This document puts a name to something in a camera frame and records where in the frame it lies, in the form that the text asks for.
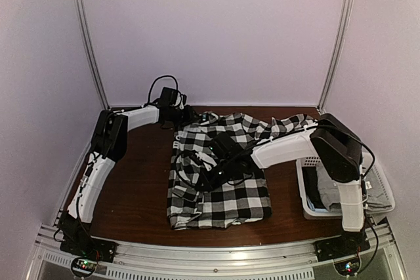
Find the black white plaid shirt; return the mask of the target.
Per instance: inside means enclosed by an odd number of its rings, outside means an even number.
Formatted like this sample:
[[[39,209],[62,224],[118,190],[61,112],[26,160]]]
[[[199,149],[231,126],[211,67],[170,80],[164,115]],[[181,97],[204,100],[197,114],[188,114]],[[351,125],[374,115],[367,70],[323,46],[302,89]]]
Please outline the black white plaid shirt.
[[[267,123],[245,113],[212,111],[174,133],[167,218],[174,230],[225,229],[270,218],[264,171],[251,158],[255,145],[303,130],[307,114]]]

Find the white plastic laundry basket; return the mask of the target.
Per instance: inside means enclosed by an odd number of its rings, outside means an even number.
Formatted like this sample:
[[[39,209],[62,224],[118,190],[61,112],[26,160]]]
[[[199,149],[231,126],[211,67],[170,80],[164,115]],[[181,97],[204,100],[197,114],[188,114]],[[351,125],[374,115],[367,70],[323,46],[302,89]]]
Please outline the white plastic laundry basket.
[[[304,181],[303,181],[303,167],[317,167],[318,164],[322,164],[320,158],[318,157],[305,157],[302,159],[299,159],[296,161],[296,167],[297,167],[297,178],[299,182],[299,191],[301,196],[301,201],[303,205],[303,213],[305,217],[309,220],[316,220],[316,219],[330,219],[330,218],[340,218],[341,217],[341,209],[337,212],[329,212],[328,210],[324,209],[315,209],[312,203],[310,202],[309,198],[306,196]],[[377,166],[381,171],[383,171],[382,167],[378,162],[372,163],[372,157],[370,154],[364,152],[363,153],[363,163],[362,163],[362,170],[367,171],[367,173],[373,168],[373,166]],[[392,194],[392,190],[390,188],[390,185],[388,183],[388,180],[385,176],[385,189],[390,193],[392,200],[395,200],[394,196]],[[369,212],[368,214],[382,214],[386,212]]]

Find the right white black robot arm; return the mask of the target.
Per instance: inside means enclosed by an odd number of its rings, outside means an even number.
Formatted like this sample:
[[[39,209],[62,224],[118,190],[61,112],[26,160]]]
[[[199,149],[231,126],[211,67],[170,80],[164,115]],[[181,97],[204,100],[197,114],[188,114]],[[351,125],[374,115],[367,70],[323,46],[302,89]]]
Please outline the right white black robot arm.
[[[366,240],[366,174],[362,170],[364,148],[364,143],[329,113],[297,130],[267,140],[255,140],[246,147],[222,132],[208,145],[214,155],[214,163],[199,153],[193,154],[191,159],[204,166],[194,188],[213,191],[241,174],[251,174],[288,161],[317,157],[339,190],[343,232],[334,240],[337,250],[348,255]]]

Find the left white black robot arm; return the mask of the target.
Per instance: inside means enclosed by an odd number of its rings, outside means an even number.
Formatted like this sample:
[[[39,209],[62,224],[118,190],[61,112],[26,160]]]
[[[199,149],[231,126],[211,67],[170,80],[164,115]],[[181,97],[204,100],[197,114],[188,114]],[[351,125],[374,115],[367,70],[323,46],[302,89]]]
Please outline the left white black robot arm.
[[[181,127],[197,118],[193,107],[186,103],[186,96],[169,87],[162,89],[158,99],[139,108],[101,111],[91,138],[85,172],[72,202],[58,222],[58,230],[63,233],[61,243],[69,244],[80,256],[88,256],[94,251],[94,241],[87,226],[93,220],[96,202],[108,175],[127,152],[131,130],[166,122]]]

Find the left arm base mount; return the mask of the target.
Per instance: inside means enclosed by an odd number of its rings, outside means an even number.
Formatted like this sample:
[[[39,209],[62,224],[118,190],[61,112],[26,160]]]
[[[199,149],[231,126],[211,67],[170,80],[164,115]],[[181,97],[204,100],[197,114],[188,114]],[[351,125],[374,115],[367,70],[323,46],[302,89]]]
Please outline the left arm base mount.
[[[116,252],[116,243],[103,239],[90,238],[85,234],[64,236],[60,250],[89,260],[112,263]]]

